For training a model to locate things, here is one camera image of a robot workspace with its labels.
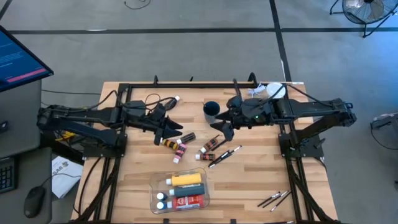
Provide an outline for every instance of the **gray floor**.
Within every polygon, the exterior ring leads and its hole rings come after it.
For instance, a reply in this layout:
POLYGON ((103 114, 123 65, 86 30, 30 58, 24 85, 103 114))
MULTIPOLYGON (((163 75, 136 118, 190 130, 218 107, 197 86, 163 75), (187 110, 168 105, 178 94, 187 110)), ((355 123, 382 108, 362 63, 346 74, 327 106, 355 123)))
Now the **gray floor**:
MULTIPOLYGON (((282 28, 359 27, 344 15, 329 16, 333 0, 276 2, 282 28)), ((383 27, 398 27, 397 19, 383 27)), ((269 2, 261 0, 152 0, 138 11, 127 9, 122 0, 13 0, 0 24, 10 30, 273 27, 269 2)), ((245 80, 255 72, 259 80, 284 80, 272 32, 17 38, 55 70, 55 76, 43 80, 43 88, 51 90, 99 92, 104 81, 143 81, 154 75, 161 80, 245 80)), ((293 81, 305 82, 307 92, 319 99, 341 97, 354 104, 355 125, 323 134, 339 219, 396 223, 398 151, 377 145, 369 122, 397 112, 398 32, 377 32, 366 39, 358 32, 283 33, 283 38, 293 81)), ((44 93, 43 101, 83 106, 98 97, 44 93)), ((391 147, 398 145, 388 130, 375 134, 391 147)), ((53 203, 54 222, 68 220, 75 192, 53 203)))

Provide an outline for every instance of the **paint bottle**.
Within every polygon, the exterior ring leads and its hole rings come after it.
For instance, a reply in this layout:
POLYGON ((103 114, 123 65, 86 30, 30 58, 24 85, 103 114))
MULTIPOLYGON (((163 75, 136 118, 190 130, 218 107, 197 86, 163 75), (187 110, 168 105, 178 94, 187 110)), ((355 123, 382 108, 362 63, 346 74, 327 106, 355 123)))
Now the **paint bottle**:
POLYGON ((178 148, 178 144, 176 142, 171 141, 171 140, 168 140, 168 139, 164 139, 163 140, 163 138, 161 138, 160 142, 163 145, 165 145, 165 146, 167 146, 167 147, 169 147, 169 148, 171 148, 173 150, 177 150, 177 148, 178 148))
POLYGON ((195 154, 196 160, 203 161, 213 161, 216 158, 215 154, 205 153, 205 154, 195 154))
POLYGON ((199 149, 199 151, 201 153, 206 153, 207 151, 209 151, 212 147, 214 147, 215 145, 217 145, 218 140, 217 137, 214 137, 212 139, 210 139, 210 141, 208 141, 201 149, 199 149))
POLYGON ((197 137, 195 136, 195 133, 189 133, 189 134, 187 134, 186 136, 183 136, 182 138, 177 139, 176 142, 177 142, 178 144, 186 144, 186 143, 188 143, 188 142, 190 142, 190 141, 195 140, 196 138, 197 138, 197 137))
POLYGON ((201 183, 200 173, 172 176, 172 178, 166 179, 166 184, 172 185, 173 187, 188 185, 188 184, 200 184, 200 183, 201 183))
POLYGON ((156 204, 156 207, 159 210, 163 210, 163 209, 166 209, 166 208, 172 208, 173 205, 170 202, 167 202, 167 203, 166 202, 158 202, 156 204))
POLYGON ((180 144, 180 145, 178 146, 178 149, 177 149, 177 151, 175 152, 175 156, 174 156, 174 159, 173 159, 173 162, 174 162, 175 164, 178 164, 178 162, 180 162, 180 159, 181 159, 182 156, 184 155, 185 150, 187 150, 186 145, 180 144))
POLYGON ((167 102, 164 105, 164 108, 166 109, 166 111, 173 109, 179 100, 180 100, 180 97, 175 96, 174 99, 171 99, 169 102, 167 102))
POLYGON ((167 207, 176 210, 186 210, 191 208, 202 208, 204 206, 204 196, 194 195, 186 197, 174 197, 172 202, 167 202, 167 207))
POLYGON ((191 195, 205 194, 204 184, 190 184, 176 187, 169 190, 170 196, 185 197, 191 195))
POLYGON ((158 194, 156 195, 156 198, 157 198, 158 200, 166 200, 166 199, 167 199, 167 195, 166 195, 165 193, 160 192, 160 193, 158 193, 158 194))

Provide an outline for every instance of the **wooden tabletop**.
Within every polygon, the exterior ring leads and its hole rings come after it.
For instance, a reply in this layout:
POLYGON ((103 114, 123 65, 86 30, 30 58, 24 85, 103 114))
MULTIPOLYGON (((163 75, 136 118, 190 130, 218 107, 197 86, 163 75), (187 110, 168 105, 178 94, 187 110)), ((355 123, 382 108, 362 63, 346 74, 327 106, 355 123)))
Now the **wooden tabletop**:
MULTIPOLYGON (((101 100, 112 90, 117 90, 119 82, 105 82, 101 100)), ((304 84, 294 85, 305 91, 304 84)), ((244 98, 249 98, 247 89, 241 89, 244 98)), ((288 88, 289 97, 298 101, 307 101, 299 92, 288 88)), ((162 223, 169 218, 171 223, 229 223, 237 219, 238 223, 283 222, 295 220, 292 197, 289 196, 275 211, 270 212, 274 203, 266 208, 257 205, 277 191, 290 190, 284 158, 280 155, 277 135, 279 126, 255 127, 252 130, 235 130, 234 139, 218 148, 214 153, 219 156, 227 149, 238 145, 243 148, 227 160, 212 169, 208 162, 196 161, 195 154, 209 139, 221 134, 211 128, 203 116, 203 103, 216 101, 221 111, 226 110, 226 102, 234 96, 232 88, 136 88, 132 91, 132 100, 145 100, 151 93, 162 98, 180 96, 177 106, 168 111, 170 118, 183 126, 182 132, 194 132, 197 140, 188 143, 188 148, 179 164, 172 162, 174 152, 165 146, 153 144, 151 132, 127 128, 128 144, 126 154, 121 160, 118 186, 113 207, 114 223, 162 223), (155 215, 149 209, 149 178, 154 172, 170 172, 206 167, 210 204, 206 208, 155 215)), ((148 102, 158 97, 150 96, 148 102)), ((110 97, 100 108, 114 106, 116 97, 110 97)), ((312 123, 312 118, 300 118, 296 128, 304 128, 312 123)), ((85 162, 75 206, 78 207, 79 195, 87 173, 96 158, 85 162)), ((83 196, 86 208, 98 192, 103 161, 94 168, 83 196)), ((326 171, 313 158, 303 158, 308 188, 319 206, 330 217, 337 219, 337 214, 328 184, 326 171)), ((303 218, 306 218, 301 194, 299 194, 303 218)), ((108 193, 103 200, 101 218, 105 217, 108 193)))

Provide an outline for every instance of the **keyboard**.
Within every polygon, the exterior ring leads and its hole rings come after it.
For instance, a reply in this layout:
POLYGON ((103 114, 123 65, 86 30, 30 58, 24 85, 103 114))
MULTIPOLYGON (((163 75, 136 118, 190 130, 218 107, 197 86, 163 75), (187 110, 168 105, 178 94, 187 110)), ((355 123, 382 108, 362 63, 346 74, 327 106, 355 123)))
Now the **keyboard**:
POLYGON ((14 190, 16 187, 16 165, 14 158, 0 159, 0 194, 14 190))

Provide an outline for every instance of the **computer monitor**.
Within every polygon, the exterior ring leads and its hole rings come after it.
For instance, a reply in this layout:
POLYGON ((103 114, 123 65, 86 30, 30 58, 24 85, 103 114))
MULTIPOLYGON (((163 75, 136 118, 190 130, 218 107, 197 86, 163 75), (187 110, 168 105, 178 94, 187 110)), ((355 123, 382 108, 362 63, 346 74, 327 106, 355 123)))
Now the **computer monitor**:
POLYGON ((53 71, 0 26, 0 92, 53 75, 53 71))

